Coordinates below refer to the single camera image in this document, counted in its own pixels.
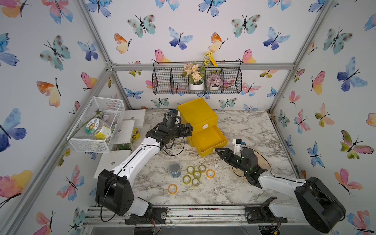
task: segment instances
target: black wire basket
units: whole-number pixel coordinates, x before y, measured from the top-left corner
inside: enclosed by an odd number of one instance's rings
[[[184,64],[190,62],[171,62],[171,63],[154,63],[152,74],[153,93],[154,94],[239,94],[241,92],[242,73],[240,70],[241,62],[226,61],[225,64],[217,64],[218,67],[209,66],[205,70],[202,91],[192,91],[189,88],[189,77],[184,71]],[[211,90],[210,76],[218,74],[223,85],[218,90]]]

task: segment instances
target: white flower pot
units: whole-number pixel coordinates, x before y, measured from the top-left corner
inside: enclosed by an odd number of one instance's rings
[[[217,86],[217,87],[215,87],[215,86],[209,86],[209,89],[211,91],[219,91],[219,88],[220,88],[220,86]]]
[[[203,91],[205,90],[204,83],[201,83],[200,85],[194,85],[189,83],[189,90],[190,91]]]

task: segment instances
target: white mesh basket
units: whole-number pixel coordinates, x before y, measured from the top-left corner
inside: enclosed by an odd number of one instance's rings
[[[105,114],[110,115],[109,120],[112,120],[110,126],[113,128],[112,135],[109,139],[106,140],[98,140],[95,139],[93,136],[89,136],[85,133],[85,127],[83,126],[79,129],[83,124],[87,121],[91,120],[94,117],[94,112],[98,109],[102,109],[102,112]],[[121,126],[121,122],[124,118],[124,103],[122,100],[117,99],[110,99],[110,98],[102,98],[102,97],[93,97],[89,103],[89,105],[85,108],[83,114],[81,115],[80,119],[77,121],[75,127],[69,133],[67,140],[73,133],[77,130],[78,132],[74,135],[73,138],[70,139],[69,143],[73,146],[76,151],[80,152],[96,152],[96,153],[109,153],[112,149],[112,140],[115,139],[116,134],[119,131],[119,127]]]

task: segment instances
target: white marble surface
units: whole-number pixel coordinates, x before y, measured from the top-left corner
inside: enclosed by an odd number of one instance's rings
[[[226,147],[233,150],[232,139],[241,138],[246,146],[263,154],[273,168],[273,173],[294,178],[293,169],[287,159],[273,125],[265,111],[215,111],[218,115],[218,128],[229,140]],[[154,127],[163,118],[165,111],[146,111],[145,123]],[[183,139],[177,139],[170,154],[177,154],[183,148]],[[177,162],[181,168],[181,176],[172,178],[168,167]],[[209,179],[202,174],[200,185],[184,185],[183,176],[192,165],[196,168],[206,165],[215,171],[215,177]],[[259,164],[265,169],[267,163],[259,157]],[[178,186],[178,192],[170,195],[169,185]],[[195,147],[185,141],[184,151],[177,156],[169,156],[164,151],[152,157],[140,171],[132,190],[135,196],[141,197],[154,205],[189,205],[189,204],[249,204],[262,203],[271,196],[283,198],[273,190],[260,189],[250,185],[245,178],[234,174],[232,167],[213,152],[202,158]]]

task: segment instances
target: yellow container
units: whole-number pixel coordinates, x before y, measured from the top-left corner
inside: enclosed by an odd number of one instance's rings
[[[227,142],[227,138],[222,134],[217,125],[194,133],[191,137],[191,145],[193,144],[196,147],[201,157],[212,153],[215,148],[223,148]]]

